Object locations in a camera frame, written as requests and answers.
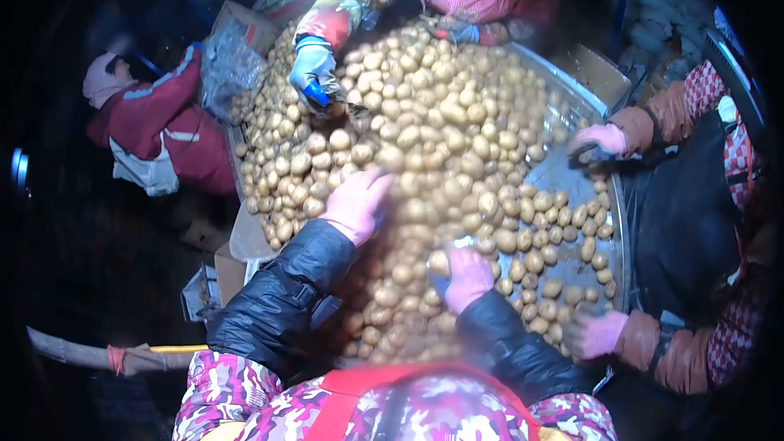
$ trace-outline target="woman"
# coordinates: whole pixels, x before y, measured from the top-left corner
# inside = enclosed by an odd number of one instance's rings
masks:
[[[209,329],[210,350],[191,363],[172,439],[616,439],[607,409],[589,395],[592,379],[525,331],[473,250],[450,251],[445,301],[461,337],[495,360],[495,377],[432,363],[292,382],[318,333],[314,309],[376,230],[393,183],[378,170],[349,176],[327,211],[232,298]]]
[[[180,65],[155,83],[134,80],[114,53],[90,65],[82,93],[98,113],[87,136],[114,154],[114,178],[149,196],[176,192],[180,182],[210,194],[236,194],[221,125],[193,103],[201,52],[189,46]]]
[[[363,19],[388,0],[317,0],[295,34],[297,58],[289,80],[314,112],[339,92],[333,54]],[[486,45],[530,39],[546,29],[556,0],[424,0],[445,15],[432,33],[454,42]]]
[[[575,136],[573,150],[598,146],[647,161],[622,174],[634,310],[578,316],[564,330],[577,357],[614,354],[677,394],[711,392],[742,377],[767,303],[775,238],[763,159],[752,145],[765,146],[765,138],[755,140],[744,122],[753,117],[751,109],[739,112],[706,61],[644,108],[622,109]],[[677,156],[650,163],[656,149],[676,144]],[[675,412],[684,410],[685,398],[670,400]]]

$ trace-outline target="pink headscarf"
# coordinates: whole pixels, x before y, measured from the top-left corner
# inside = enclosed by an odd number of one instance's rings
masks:
[[[114,53],[104,53],[87,69],[87,76],[82,84],[82,94],[95,109],[101,109],[111,96],[136,83],[135,80],[122,80],[106,72],[106,65],[109,65],[116,56]]]

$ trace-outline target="work glove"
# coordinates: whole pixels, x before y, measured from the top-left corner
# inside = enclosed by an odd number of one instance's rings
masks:
[[[354,172],[329,195],[327,211],[320,216],[359,247],[376,230],[383,200],[397,181],[394,174],[382,175],[381,169]]]
[[[332,46],[317,36],[305,36],[296,45],[296,60],[289,74],[299,100],[314,114],[327,112],[330,94],[340,92],[335,78]]]
[[[602,316],[576,312],[563,326],[563,343],[580,360],[613,354],[628,319],[621,312],[607,312]]]
[[[460,315],[468,305],[492,290],[492,270],[485,258],[471,248],[450,248],[447,257],[452,279],[444,297],[449,309]]]
[[[626,136],[612,123],[594,124],[575,134],[568,154],[582,163],[614,160],[626,152]]]

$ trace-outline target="black sleeve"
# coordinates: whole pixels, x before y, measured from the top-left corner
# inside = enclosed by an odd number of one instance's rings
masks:
[[[287,382],[307,361],[314,306],[356,257],[346,236],[324,220],[309,221],[220,311],[207,345],[256,361]]]
[[[490,353],[492,374],[525,405],[559,393],[591,393],[603,372],[575,365],[535,332],[527,332],[520,314],[490,290],[457,318],[465,340]]]

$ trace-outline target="black apron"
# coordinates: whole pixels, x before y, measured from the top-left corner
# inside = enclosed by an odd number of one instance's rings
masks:
[[[620,163],[632,309],[655,319],[668,311],[692,330],[715,325],[711,296],[740,264],[735,227],[741,214],[724,170],[724,142],[735,126],[717,111],[706,113],[675,156],[662,153],[653,167]],[[620,441],[666,439],[704,425],[711,394],[679,396],[651,377],[620,373],[597,395],[610,409]]]

